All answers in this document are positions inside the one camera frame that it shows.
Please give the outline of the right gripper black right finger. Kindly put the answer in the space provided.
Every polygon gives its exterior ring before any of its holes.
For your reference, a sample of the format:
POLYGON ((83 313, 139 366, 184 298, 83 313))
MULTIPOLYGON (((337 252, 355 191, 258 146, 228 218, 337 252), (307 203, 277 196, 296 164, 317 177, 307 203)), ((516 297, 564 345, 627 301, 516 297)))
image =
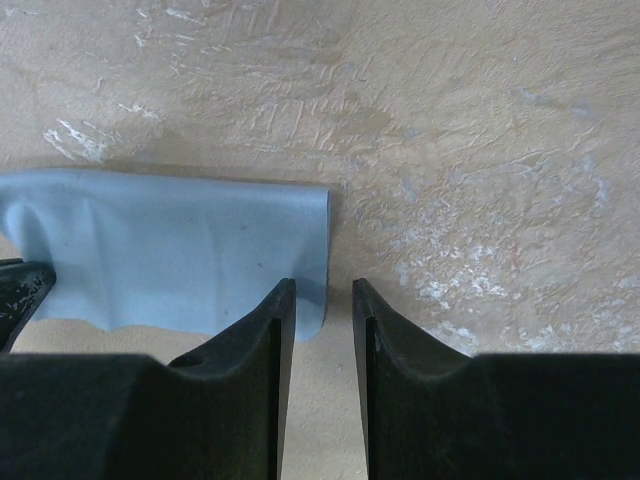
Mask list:
POLYGON ((468 356, 398 313, 364 278, 352 286, 352 320, 369 478, 459 475, 446 378, 468 356))

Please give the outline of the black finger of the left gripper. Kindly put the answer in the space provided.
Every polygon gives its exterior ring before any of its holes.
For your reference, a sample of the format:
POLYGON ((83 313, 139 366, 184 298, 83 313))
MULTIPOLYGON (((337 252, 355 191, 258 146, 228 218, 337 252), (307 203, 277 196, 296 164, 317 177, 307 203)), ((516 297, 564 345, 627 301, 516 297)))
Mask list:
POLYGON ((1 352, 8 353, 54 287, 56 274, 46 263, 14 258, 1 261, 0 277, 1 352))

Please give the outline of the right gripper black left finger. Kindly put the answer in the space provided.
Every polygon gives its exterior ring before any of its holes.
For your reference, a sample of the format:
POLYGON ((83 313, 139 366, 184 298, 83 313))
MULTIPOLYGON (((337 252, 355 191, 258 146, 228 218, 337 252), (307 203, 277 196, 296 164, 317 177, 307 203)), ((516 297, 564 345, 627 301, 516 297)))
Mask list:
POLYGON ((280 478, 295 321, 296 284, 283 279, 249 314, 169 363, 180 390, 168 477, 280 478))

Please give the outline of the blue cleaning cloth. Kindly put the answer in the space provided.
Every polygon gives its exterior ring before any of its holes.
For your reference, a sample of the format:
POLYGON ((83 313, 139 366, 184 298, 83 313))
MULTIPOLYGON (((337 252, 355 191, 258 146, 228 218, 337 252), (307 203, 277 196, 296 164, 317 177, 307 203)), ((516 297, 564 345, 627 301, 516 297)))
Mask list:
POLYGON ((296 337, 326 313, 324 187, 35 169, 1 177, 1 231, 56 284, 37 317, 103 330, 146 325, 214 335, 282 279, 296 283, 296 337))

